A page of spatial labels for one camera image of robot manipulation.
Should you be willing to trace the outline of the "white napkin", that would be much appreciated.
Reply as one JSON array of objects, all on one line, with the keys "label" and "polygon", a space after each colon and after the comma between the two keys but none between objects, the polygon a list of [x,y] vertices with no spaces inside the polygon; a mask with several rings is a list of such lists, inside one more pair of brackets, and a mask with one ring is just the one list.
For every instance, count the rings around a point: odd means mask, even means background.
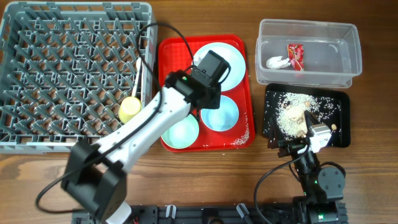
[{"label": "white napkin", "polygon": [[282,56],[271,57],[266,61],[266,66],[273,70],[286,68],[290,66],[290,59],[283,59]]}]

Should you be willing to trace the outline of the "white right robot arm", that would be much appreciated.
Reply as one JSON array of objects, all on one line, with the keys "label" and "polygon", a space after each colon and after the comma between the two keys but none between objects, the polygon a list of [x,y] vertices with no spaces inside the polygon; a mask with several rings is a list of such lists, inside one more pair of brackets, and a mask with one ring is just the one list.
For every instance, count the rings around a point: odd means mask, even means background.
[{"label": "white right robot arm", "polygon": [[307,132],[288,140],[282,134],[275,117],[269,119],[268,147],[278,148],[279,157],[291,157],[289,169],[296,171],[303,196],[294,197],[287,210],[292,223],[343,223],[338,202],[343,199],[346,172],[334,162],[321,163],[317,153],[331,139],[331,129],[304,112]]}]

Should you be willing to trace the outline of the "red snack wrapper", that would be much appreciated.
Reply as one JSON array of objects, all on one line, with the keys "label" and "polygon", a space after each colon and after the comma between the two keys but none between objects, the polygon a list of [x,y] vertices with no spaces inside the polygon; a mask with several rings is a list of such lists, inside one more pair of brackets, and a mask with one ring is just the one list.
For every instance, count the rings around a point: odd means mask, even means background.
[{"label": "red snack wrapper", "polygon": [[287,46],[288,58],[295,71],[304,71],[304,47],[302,44],[289,44]]}]

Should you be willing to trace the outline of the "white plastic spoon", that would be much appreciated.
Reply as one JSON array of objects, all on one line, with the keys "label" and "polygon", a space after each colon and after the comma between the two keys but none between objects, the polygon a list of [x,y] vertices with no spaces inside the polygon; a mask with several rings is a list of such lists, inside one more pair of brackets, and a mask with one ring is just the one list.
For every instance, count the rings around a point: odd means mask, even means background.
[{"label": "white plastic spoon", "polygon": [[131,95],[133,97],[135,97],[137,94],[138,84],[139,84],[139,80],[140,80],[140,77],[142,74],[142,59],[140,57],[136,60],[136,68],[137,68],[137,72],[136,72],[136,76],[134,78],[134,85],[132,88],[132,95]]}]

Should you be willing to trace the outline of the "green bowl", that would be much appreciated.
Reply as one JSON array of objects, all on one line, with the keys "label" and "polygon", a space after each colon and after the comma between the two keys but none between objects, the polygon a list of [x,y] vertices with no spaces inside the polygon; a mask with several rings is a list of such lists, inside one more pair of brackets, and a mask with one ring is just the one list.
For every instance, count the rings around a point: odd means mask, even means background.
[{"label": "green bowl", "polygon": [[161,135],[161,139],[171,148],[184,149],[191,146],[197,140],[198,135],[198,121],[190,114],[166,130],[166,132]]}]

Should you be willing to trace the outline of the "food scraps and rice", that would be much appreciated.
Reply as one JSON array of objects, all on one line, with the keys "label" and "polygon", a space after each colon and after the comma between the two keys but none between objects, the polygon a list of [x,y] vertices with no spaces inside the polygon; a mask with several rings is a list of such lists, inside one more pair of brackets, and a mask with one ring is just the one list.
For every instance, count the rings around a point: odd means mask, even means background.
[{"label": "food scraps and rice", "polygon": [[282,93],[277,100],[276,121],[286,138],[302,137],[307,133],[303,112],[305,110],[320,123],[330,123],[333,126],[333,118],[340,113],[340,103],[325,96],[312,96],[299,93]]}]

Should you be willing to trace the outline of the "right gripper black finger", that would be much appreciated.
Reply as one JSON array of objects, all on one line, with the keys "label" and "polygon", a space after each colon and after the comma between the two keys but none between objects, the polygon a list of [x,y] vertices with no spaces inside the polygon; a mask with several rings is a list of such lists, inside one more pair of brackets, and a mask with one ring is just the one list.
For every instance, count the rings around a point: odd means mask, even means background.
[{"label": "right gripper black finger", "polygon": [[269,141],[284,140],[284,135],[280,130],[275,118],[269,119],[268,140]]},{"label": "right gripper black finger", "polygon": [[311,112],[305,110],[303,112],[304,120],[307,126],[319,124],[319,121],[311,114]]}]

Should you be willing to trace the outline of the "light blue plate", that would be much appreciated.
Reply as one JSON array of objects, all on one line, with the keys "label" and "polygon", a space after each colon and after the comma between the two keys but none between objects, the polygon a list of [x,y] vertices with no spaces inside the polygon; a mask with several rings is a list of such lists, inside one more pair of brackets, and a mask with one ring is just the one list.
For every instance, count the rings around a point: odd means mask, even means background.
[{"label": "light blue plate", "polygon": [[246,64],[243,55],[232,45],[213,42],[201,47],[193,56],[193,63],[198,65],[209,50],[223,57],[230,65],[231,71],[227,79],[221,84],[221,91],[229,91],[237,87],[246,73]]}]

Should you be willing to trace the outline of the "yellow plastic cup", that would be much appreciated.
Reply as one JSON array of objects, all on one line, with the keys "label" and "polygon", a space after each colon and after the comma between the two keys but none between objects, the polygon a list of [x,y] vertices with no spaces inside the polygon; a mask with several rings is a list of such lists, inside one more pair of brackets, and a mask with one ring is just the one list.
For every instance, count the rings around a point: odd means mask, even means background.
[{"label": "yellow plastic cup", "polygon": [[118,116],[123,124],[126,124],[141,110],[141,101],[133,96],[126,97],[122,100],[119,107]]}]

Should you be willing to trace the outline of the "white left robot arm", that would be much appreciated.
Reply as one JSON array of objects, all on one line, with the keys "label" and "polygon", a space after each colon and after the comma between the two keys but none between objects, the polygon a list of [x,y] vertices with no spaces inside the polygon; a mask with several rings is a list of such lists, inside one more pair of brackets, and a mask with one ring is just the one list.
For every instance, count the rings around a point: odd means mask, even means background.
[{"label": "white left robot arm", "polygon": [[153,143],[192,110],[219,105],[220,76],[194,69],[170,73],[165,85],[135,117],[95,144],[82,140],[70,153],[61,187],[96,219],[124,223],[127,175]]}]

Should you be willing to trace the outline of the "light blue bowl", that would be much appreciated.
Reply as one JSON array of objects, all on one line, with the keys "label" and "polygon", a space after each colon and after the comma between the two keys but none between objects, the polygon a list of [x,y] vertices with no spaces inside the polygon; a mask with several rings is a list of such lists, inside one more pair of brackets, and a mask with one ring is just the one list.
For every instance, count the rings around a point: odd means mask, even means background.
[{"label": "light blue bowl", "polygon": [[213,131],[224,132],[230,130],[239,119],[237,104],[228,96],[221,96],[218,109],[203,109],[200,117],[205,126]]}]

